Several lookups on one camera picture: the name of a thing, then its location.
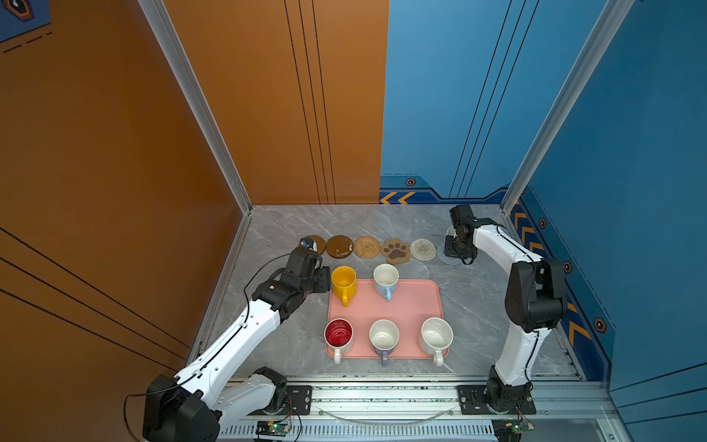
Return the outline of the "red inside white mug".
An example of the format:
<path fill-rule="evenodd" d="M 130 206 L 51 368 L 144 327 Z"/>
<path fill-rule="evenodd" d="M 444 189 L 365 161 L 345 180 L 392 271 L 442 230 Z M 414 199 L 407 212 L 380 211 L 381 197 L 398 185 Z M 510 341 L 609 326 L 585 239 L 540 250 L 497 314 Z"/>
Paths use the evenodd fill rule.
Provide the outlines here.
<path fill-rule="evenodd" d="M 340 364 L 354 345 L 354 328 L 346 319 L 331 320 L 324 331 L 327 348 L 333 353 L 335 364 Z"/>

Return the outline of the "aluminium front rail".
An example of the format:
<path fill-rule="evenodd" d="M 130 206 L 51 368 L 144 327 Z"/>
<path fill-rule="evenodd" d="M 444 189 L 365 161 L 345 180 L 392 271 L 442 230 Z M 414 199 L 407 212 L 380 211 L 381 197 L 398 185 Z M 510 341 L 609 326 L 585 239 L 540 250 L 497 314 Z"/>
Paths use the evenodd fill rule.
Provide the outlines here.
<path fill-rule="evenodd" d="M 311 385 L 310 414 L 289 403 L 286 415 L 224 419 L 218 441 L 256 440 L 258 421 L 289 421 L 292 432 L 277 441 L 498 441 L 493 421 L 530 421 L 521 441 L 629 441 L 631 436 L 609 394 L 597 382 L 542 379 L 531 396 L 537 414 L 464 415 L 457 387 L 480 379 L 452 377 L 294 378 Z"/>

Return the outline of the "cork paw print coaster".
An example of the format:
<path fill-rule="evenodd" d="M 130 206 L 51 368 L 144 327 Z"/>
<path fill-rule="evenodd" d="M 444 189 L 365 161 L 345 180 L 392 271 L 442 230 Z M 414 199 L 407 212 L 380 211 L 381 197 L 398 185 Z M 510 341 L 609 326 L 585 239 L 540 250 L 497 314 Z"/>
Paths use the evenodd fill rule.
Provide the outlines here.
<path fill-rule="evenodd" d="M 380 253 L 391 265 L 408 263 L 411 259 L 410 245 L 401 239 L 387 239 L 381 246 Z"/>

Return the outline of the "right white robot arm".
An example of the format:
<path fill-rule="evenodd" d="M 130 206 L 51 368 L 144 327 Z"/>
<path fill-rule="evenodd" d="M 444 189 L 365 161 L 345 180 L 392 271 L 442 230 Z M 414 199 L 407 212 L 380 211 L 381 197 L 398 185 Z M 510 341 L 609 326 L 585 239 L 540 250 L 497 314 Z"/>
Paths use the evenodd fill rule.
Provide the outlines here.
<path fill-rule="evenodd" d="M 492 413 L 518 411 L 531 399 L 539 350 L 568 311 L 563 265 L 527 249 L 493 220 L 476 217 L 468 204 L 449 215 L 455 233 L 446 237 L 445 256 L 469 265 L 484 252 L 508 274 L 504 308 L 511 326 L 482 402 Z"/>

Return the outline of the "aluminium corner post left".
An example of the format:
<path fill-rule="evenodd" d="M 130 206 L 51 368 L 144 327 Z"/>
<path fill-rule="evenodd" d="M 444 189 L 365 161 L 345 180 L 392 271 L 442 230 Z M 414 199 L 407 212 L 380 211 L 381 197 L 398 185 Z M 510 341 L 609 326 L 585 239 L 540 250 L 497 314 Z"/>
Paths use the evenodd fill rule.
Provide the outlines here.
<path fill-rule="evenodd" d="M 244 215 L 252 212 L 252 201 L 230 154 L 217 120 L 208 104 L 197 75 L 182 45 L 178 32 L 163 1 L 139 0 L 145 18 L 156 37 L 160 49 L 168 61 L 182 95 L 186 99 L 194 119 L 230 189 L 239 209 Z"/>

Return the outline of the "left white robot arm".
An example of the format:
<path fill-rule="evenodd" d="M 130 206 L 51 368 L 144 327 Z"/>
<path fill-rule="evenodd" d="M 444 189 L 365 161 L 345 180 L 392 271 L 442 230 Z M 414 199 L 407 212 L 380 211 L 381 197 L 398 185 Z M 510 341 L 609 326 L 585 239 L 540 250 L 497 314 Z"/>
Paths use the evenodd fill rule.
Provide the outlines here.
<path fill-rule="evenodd" d="M 287 379 L 259 368 L 228 388 L 256 347 L 287 320 L 307 296 L 331 290 L 331 269 L 314 243 L 301 241 L 284 268 L 260 283 L 237 320 L 205 352 L 171 378 L 158 376 L 145 392 L 145 441 L 214 441 L 224 419 L 239 420 L 285 401 Z"/>

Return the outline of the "right circuit board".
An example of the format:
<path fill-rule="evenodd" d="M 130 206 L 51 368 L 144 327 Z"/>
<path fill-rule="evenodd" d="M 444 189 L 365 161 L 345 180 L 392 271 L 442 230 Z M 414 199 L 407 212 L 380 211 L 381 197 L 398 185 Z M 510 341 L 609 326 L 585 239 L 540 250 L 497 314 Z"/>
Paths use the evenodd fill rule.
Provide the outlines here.
<path fill-rule="evenodd" d="M 520 442 L 522 436 L 535 430 L 534 423 L 524 421 L 493 421 L 493 432 L 499 442 Z"/>

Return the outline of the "aluminium corner post right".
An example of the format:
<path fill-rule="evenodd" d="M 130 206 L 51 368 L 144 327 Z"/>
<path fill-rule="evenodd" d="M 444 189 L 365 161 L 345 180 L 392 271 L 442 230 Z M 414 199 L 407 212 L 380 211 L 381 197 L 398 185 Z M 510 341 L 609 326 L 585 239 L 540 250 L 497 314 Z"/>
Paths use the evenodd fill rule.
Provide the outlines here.
<path fill-rule="evenodd" d="M 500 204 L 504 215 L 510 215 L 519 201 L 633 4 L 634 0 L 606 2 L 508 187 Z"/>

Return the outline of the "woven rattan round coaster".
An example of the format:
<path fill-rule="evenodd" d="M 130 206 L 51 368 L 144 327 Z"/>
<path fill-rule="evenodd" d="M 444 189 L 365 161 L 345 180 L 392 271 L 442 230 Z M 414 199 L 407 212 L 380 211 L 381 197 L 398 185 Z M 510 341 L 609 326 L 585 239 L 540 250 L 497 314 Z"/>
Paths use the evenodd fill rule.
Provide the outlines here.
<path fill-rule="evenodd" d="M 353 252 L 362 259 L 372 259 L 379 255 L 381 245 L 372 237 L 360 237 L 353 244 Z"/>

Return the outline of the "glossy round wooden coaster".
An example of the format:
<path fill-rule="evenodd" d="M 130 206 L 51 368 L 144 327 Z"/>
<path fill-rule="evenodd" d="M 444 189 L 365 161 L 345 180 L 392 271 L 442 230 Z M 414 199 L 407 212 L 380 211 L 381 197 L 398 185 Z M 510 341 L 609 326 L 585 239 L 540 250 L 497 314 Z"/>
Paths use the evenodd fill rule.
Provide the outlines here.
<path fill-rule="evenodd" d="M 344 259 L 353 253 L 354 242 L 346 235 L 336 235 L 327 241 L 325 250 L 334 259 Z"/>

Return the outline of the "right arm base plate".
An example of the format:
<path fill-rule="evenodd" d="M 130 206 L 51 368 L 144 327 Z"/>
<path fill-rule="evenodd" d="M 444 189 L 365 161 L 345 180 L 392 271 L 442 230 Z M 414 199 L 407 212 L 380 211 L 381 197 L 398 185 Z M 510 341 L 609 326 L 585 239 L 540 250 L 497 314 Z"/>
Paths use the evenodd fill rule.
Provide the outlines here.
<path fill-rule="evenodd" d="M 531 396 L 533 384 L 521 386 L 460 385 L 457 387 L 460 410 L 464 415 L 537 414 Z"/>

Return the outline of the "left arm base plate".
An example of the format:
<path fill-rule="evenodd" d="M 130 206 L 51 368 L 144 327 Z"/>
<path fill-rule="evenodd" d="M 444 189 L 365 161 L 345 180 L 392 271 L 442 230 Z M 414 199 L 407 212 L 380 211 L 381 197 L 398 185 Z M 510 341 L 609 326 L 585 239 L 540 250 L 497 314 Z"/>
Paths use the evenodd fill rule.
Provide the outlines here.
<path fill-rule="evenodd" d="M 266 408 L 252 412 L 250 416 L 265 415 L 286 415 L 290 412 L 289 403 L 292 403 L 294 410 L 301 417 L 309 415 L 312 405 L 311 385 L 288 385 L 286 387 L 285 398 L 276 408 Z"/>

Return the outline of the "light blue woven coaster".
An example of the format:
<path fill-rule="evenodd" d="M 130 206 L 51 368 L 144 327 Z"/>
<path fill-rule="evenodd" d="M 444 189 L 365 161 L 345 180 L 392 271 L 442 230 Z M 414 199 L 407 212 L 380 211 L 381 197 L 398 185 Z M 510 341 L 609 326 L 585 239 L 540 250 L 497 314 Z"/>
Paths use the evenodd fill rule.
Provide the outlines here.
<path fill-rule="evenodd" d="M 459 265 L 459 264 L 462 264 L 462 260 L 461 260 L 461 259 L 458 259 L 458 258 L 455 258 L 455 257 L 446 256 L 444 250 L 440 250 L 440 251 L 438 252 L 438 254 L 437 254 L 437 257 L 438 257 L 438 259 L 440 259 L 440 261 L 441 261 L 442 263 L 445 263 L 445 264 L 447 264 L 447 265 Z"/>

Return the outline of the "yellow mug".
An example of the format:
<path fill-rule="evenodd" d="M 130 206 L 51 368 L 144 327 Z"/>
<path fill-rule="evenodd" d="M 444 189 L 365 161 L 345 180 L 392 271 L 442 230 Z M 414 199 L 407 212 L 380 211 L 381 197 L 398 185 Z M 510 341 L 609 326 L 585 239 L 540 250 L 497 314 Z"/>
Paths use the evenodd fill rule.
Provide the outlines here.
<path fill-rule="evenodd" d="M 348 308 L 356 294 L 357 275 L 353 268 L 340 266 L 331 274 L 331 292 L 345 308 Z"/>

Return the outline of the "left circuit board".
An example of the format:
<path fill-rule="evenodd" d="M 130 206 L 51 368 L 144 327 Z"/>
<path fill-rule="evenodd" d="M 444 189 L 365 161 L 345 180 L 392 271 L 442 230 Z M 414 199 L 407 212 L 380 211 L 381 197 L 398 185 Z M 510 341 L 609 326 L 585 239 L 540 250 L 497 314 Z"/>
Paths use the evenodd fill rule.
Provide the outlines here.
<path fill-rule="evenodd" d="M 256 440 L 284 440 L 292 432 L 289 421 L 258 421 L 255 428 Z"/>

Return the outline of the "multicolour woven round coaster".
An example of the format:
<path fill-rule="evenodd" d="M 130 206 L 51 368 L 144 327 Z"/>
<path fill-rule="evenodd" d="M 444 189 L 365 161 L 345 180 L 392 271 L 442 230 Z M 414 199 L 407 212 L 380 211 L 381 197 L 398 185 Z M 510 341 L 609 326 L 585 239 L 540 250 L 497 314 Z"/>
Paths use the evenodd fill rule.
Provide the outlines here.
<path fill-rule="evenodd" d="M 436 246 L 429 239 L 416 239 L 410 244 L 410 253 L 415 259 L 428 262 L 436 258 Z"/>

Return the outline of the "aluminium corner post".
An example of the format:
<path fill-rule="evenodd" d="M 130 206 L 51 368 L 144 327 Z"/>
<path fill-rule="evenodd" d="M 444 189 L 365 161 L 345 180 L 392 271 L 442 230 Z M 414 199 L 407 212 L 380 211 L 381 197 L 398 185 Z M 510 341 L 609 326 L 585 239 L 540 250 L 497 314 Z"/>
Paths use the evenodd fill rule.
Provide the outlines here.
<path fill-rule="evenodd" d="M 182 95 L 186 99 L 194 119 L 230 189 L 239 209 L 244 215 L 252 212 L 252 201 L 230 154 L 217 120 L 208 104 L 197 75 L 182 45 L 178 32 L 163 1 L 139 0 L 145 18 L 156 37 L 160 49 L 168 61 Z"/>
<path fill-rule="evenodd" d="M 519 201 L 633 4 L 634 0 L 606 2 L 508 187 L 500 204 L 504 215 L 510 215 Z"/>

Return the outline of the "purple handled white mug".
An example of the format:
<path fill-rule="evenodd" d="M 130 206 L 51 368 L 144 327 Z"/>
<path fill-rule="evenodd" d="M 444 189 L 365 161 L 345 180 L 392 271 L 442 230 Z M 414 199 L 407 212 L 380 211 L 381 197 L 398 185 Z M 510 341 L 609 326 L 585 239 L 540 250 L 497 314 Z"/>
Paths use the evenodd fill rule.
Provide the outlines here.
<path fill-rule="evenodd" d="M 381 366 L 390 364 L 390 356 L 400 341 L 400 331 L 391 320 L 377 320 L 369 329 L 370 344 L 379 357 Z"/>

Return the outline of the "pink rectangular tray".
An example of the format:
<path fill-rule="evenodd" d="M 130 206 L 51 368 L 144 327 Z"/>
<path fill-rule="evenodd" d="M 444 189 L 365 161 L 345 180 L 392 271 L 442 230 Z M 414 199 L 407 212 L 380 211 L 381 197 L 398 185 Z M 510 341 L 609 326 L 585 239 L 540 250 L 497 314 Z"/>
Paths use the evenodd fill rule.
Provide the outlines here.
<path fill-rule="evenodd" d="M 344 319 L 353 326 L 353 348 L 346 359 L 374 359 L 377 354 L 369 340 L 369 329 L 377 320 L 390 320 L 399 329 L 399 344 L 394 359 L 429 359 L 419 346 L 425 320 L 444 317 L 438 285 L 431 280 L 399 281 L 390 301 L 377 294 L 372 279 L 357 281 L 356 294 L 346 307 L 336 296 L 330 296 L 327 320 Z"/>

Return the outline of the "matte round wooden coaster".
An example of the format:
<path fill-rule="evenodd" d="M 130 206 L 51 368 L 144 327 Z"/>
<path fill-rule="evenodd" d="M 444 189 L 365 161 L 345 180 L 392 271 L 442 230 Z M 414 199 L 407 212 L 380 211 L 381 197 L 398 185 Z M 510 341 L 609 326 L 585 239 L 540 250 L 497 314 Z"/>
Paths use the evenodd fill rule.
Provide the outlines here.
<path fill-rule="evenodd" d="M 323 237 L 320 237 L 318 235 L 310 235 L 307 237 L 313 239 L 315 243 L 315 250 L 313 250 L 313 252 L 316 252 L 318 255 L 322 255 L 326 250 L 326 241 L 323 239 Z"/>

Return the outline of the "circuit board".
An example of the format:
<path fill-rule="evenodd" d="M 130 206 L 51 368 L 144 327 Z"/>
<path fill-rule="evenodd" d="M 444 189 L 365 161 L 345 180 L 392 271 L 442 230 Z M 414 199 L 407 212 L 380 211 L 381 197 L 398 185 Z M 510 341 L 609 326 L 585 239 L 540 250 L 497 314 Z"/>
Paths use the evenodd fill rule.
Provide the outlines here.
<path fill-rule="evenodd" d="M 289 421 L 258 421 L 255 428 L 256 440 L 284 440 L 292 432 Z"/>
<path fill-rule="evenodd" d="M 522 436 L 535 430 L 534 423 L 524 421 L 493 421 L 493 432 L 499 442 L 520 442 Z"/>

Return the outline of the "light blue mug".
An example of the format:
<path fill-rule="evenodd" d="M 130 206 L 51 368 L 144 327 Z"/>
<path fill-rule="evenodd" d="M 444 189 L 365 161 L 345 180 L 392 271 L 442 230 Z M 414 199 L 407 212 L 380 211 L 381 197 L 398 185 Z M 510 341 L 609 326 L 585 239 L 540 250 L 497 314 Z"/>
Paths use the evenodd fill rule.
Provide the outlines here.
<path fill-rule="evenodd" d="M 373 272 L 375 291 L 388 302 L 397 288 L 400 274 L 394 265 L 384 263 L 376 267 Z"/>

